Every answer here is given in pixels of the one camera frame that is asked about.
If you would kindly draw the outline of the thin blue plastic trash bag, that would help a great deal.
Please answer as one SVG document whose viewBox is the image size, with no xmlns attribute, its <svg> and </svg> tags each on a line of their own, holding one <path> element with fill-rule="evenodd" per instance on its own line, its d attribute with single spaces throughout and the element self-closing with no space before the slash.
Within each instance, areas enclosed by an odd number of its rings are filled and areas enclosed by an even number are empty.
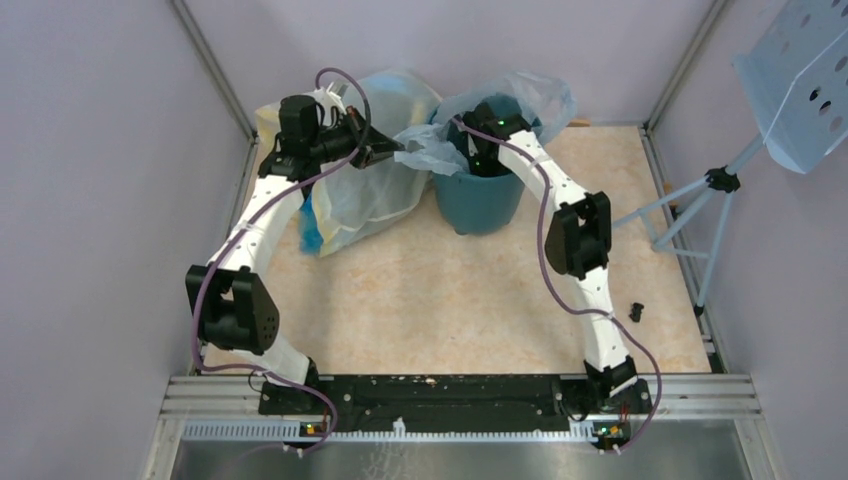
<svg viewBox="0 0 848 480">
<path fill-rule="evenodd" d="M 395 154 L 395 161 L 446 176 L 468 173 L 468 135 L 459 131 L 452 119 L 481 103 L 488 104 L 498 118 L 521 115 L 543 145 L 559 135 L 578 113 L 577 99 L 566 81 L 526 70 L 504 73 L 445 98 L 426 124 L 398 134 L 395 140 L 405 150 Z"/>
</svg>

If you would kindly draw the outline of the teal plastic trash bin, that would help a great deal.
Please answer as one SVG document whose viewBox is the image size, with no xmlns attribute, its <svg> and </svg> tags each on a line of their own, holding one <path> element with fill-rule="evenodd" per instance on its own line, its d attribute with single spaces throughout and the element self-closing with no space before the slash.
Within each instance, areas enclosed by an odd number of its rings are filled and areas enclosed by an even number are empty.
<svg viewBox="0 0 848 480">
<path fill-rule="evenodd" d="M 507 167 L 507 175 L 474 176 L 466 158 L 461 154 L 460 157 L 457 172 L 433 174 L 440 213 L 459 235 L 494 233 L 512 220 L 525 184 Z"/>
</svg>

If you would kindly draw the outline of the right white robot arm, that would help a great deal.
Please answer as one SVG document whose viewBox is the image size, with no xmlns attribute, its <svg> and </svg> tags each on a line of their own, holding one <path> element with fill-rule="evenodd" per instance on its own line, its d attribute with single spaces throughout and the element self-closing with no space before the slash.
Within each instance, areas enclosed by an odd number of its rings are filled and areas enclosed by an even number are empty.
<svg viewBox="0 0 848 480">
<path fill-rule="evenodd" d="M 589 192 L 566 174 L 521 114 L 498 116 L 481 103 L 454 116 L 451 125 L 466 137 L 464 152 L 473 172 L 507 170 L 539 200 L 537 252 L 543 279 L 556 272 L 575 285 L 578 304 L 566 310 L 583 325 L 586 397 L 594 409 L 614 411 L 638 374 L 613 319 L 609 197 Z"/>
</svg>

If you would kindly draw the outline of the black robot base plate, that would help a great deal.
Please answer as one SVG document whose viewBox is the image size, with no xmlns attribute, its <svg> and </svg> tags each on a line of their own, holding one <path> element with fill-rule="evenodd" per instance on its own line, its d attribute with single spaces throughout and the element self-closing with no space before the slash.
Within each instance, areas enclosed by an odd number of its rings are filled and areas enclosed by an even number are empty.
<svg viewBox="0 0 848 480">
<path fill-rule="evenodd" d="M 265 416 L 338 417 L 340 433 L 386 432 L 397 420 L 412 433 L 565 431 L 579 420 L 631 419 L 652 409 L 646 381 L 604 397 L 584 375 L 337 375 L 310 392 L 263 384 Z"/>
</svg>

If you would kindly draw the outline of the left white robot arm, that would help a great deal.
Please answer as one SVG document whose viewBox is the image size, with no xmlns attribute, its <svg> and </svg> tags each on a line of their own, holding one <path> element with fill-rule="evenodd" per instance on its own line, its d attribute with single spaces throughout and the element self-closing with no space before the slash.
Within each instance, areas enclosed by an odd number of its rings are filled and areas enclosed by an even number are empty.
<svg viewBox="0 0 848 480">
<path fill-rule="evenodd" d="M 370 167 L 401 145 L 370 124 L 370 106 L 346 106 L 319 89 L 283 98 L 280 129 L 261 161 L 254 190 L 228 239 L 185 277 L 195 339 L 240 354 L 249 369 L 284 385 L 283 401 L 297 413 L 319 404 L 320 386 L 308 378 L 311 360 L 280 331 L 280 311 L 264 283 L 276 246 L 317 181 L 344 166 Z"/>
</svg>

